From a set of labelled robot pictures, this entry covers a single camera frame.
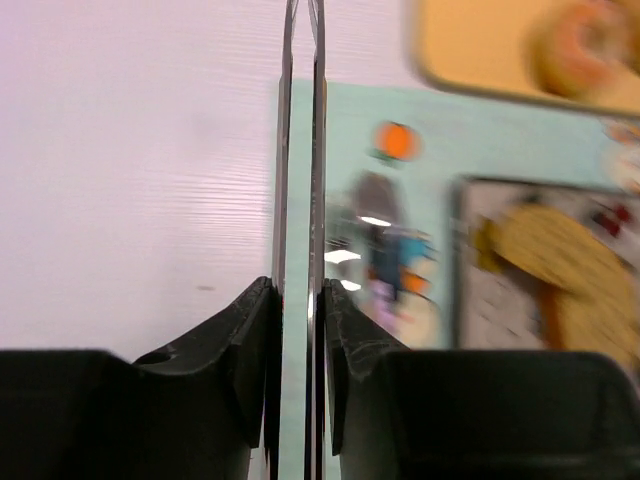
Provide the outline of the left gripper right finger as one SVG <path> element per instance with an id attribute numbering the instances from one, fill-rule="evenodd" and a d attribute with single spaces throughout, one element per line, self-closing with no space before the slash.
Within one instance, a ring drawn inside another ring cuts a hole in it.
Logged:
<path id="1" fill-rule="evenodd" d="M 323 286 L 331 450 L 345 479 L 635 479 L 639 400 L 583 352 L 412 350 Z"/>

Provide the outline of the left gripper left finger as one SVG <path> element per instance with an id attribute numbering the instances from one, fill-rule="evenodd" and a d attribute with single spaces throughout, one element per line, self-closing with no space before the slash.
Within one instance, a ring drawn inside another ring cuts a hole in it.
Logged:
<path id="1" fill-rule="evenodd" d="M 5 479 L 244 479 L 258 446 L 273 288 L 134 362 L 101 350 L 1 354 Z"/>

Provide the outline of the herb bread slice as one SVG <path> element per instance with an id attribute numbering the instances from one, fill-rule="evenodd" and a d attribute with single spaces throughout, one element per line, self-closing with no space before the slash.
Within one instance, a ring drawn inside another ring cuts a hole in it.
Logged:
<path id="1" fill-rule="evenodd" d="M 634 279 L 587 227 L 555 208 L 527 204 L 500 224 L 493 251 L 545 285 L 551 348 L 633 361 L 639 344 Z"/>

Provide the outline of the metal food tongs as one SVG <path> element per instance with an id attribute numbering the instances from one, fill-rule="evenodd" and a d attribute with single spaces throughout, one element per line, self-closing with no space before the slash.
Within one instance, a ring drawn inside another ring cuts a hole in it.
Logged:
<path id="1" fill-rule="evenodd" d="M 286 226 L 293 85 L 293 38 L 298 3 L 285 3 L 281 76 L 278 83 L 275 184 L 271 277 L 276 303 L 268 328 L 266 391 L 263 416 L 263 479 L 279 477 L 280 420 L 282 402 L 283 320 L 286 266 Z M 309 255 L 306 320 L 305 372 L 305 479 L 324 479 L 325 469 L 325 202 L 326 202 L 326 28 L 322 1 L 308 3 L 315 45 L 311 116 L 311 160 L 309 203 Z"/>

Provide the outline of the small round bread slice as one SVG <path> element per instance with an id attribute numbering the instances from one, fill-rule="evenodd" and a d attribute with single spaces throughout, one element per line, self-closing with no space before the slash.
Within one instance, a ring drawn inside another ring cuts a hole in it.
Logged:
<path id="1" fill-rule="evenodd" d="M 500 274 L 503 270 L 501 257 L 495 247 L 501 234 L 500 226 L 492 219 L 483 217 L 480 226 L 473 233 L 476 249 L 476 266 L 483 271 Z"/>

